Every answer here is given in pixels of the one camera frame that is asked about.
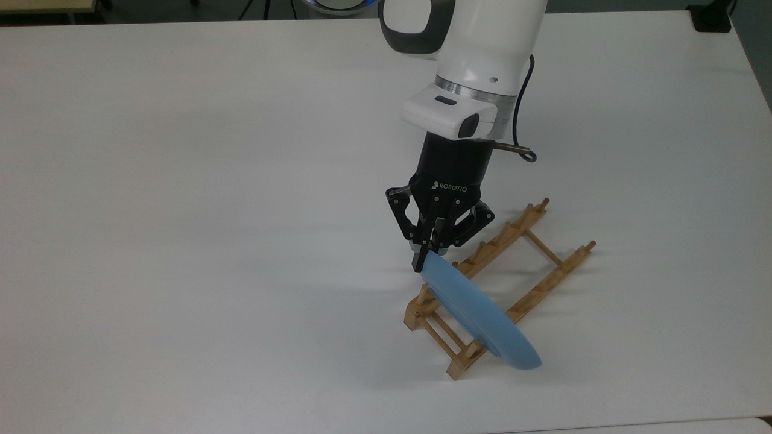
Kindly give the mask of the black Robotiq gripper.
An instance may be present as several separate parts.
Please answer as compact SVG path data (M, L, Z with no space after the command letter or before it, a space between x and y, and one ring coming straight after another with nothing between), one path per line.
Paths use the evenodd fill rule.
M444 254L449 247L460 247L494 220L488 205L479 203L493 147L491 140L454 141L427 134L409 186L386 190L403 238L414 246L411 264L416 274L422 271L430 250ZM437 212L436 220L434 195L449 200ZM406 212L411 196L419 210L416 224Z

